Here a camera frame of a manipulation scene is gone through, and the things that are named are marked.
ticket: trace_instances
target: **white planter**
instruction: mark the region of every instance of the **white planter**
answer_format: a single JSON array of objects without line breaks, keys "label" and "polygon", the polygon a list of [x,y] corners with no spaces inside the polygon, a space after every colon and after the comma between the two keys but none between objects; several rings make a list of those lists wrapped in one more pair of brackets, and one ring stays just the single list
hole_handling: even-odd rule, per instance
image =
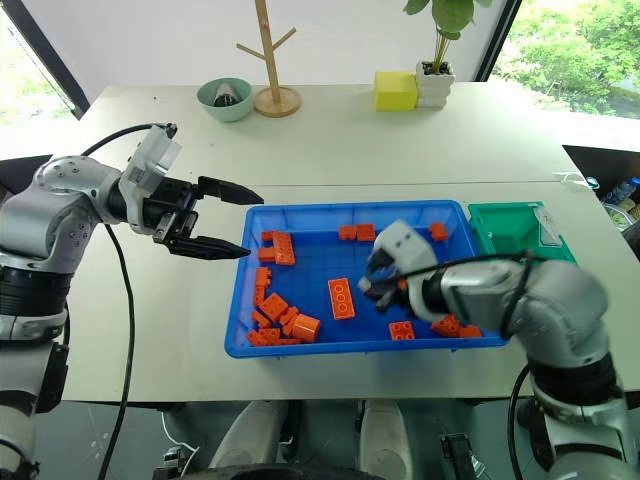
[{"label": "white planter", "polygon": [[416,65],[416,84],[418,86],[416,107],[442,108],[447,104],[447,97],[451,93],[451,85],[456,81],[456,76],[451,67],[449,67],[450,74],[425,75],[422,63],[420,61]]}]

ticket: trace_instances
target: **yellow box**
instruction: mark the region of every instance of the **yellow box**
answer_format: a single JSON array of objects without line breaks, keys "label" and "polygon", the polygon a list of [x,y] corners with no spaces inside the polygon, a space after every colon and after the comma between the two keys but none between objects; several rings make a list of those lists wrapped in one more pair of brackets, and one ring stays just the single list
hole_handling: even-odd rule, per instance
[{"label": "yellow box", "polygon": [[378,112],[405,112],[416,108],[418,87],[413,72],[376,72],[373,95]]}]

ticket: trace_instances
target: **window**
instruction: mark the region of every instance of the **window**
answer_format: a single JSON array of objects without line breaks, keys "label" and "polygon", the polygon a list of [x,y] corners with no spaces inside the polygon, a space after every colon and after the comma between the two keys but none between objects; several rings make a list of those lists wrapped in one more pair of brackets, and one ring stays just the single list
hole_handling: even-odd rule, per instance
[{"label": "window", "polygon": [[0,10],[0,127],[68,120],[73,103]]},{"label": "window", "polygon": [[[640,0],[510,6],[496,34],[508,31],[493,52],[495,65],[491,69],[489,52],[478,80],[522,89],[545,110],[640,118]],[[499,44],[494,38],[494,50]]]}]

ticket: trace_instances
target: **potted plant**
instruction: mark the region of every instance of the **potted plant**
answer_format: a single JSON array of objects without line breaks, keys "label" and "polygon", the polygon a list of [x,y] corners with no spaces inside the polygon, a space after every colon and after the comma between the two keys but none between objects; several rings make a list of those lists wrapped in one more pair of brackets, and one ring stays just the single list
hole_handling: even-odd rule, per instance
[{"label": "potted plant", "polygon": [[[458,40],[462,30],[473,21],[474,1],[489,7],[491,0],[433,0],[431,15],[436,24],[436,47],[431,61],[416,65],[418,107],[439,107],[447,103],[451,85],[456,79],[451,64],[444,57],[452,41]],[[421,12],[430,0],[408,0],[404,11],[408,15]]]}]

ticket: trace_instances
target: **robotic arm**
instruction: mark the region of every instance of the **robotic arm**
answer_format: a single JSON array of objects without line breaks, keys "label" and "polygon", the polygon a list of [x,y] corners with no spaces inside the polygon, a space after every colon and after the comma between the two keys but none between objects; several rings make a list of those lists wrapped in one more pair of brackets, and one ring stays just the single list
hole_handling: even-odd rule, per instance
[{"label": "robotic arm", "polygon": [[[436,264],[429,243],[397,221],[378,235],[360,287],[382,311],[399,303],[428,322],[453,313],[518,338],[534,393],[534,452],[551,469],[548,478],[638,478],[638,450],[601,318],[607,298],[595,277],[568,262],[546,261],[529,273],[505,260],[403,275]],[[399,281],[373,280],[388,268]]]},{"label": "robotic arm", "polygon": [[97,224],[127,222],[176,255],[217,260],[250,253],[225,240],[190,237],[195,203],[206,195],[241,205],[263,201],[222,180],[166,178],[180,149],[171,140],[176,131],[153,126],[124,172],[84,155],[53,159],[0,208],[0,479],[37,471],[34,414],[62,397],[68,347],[54,339]]}]

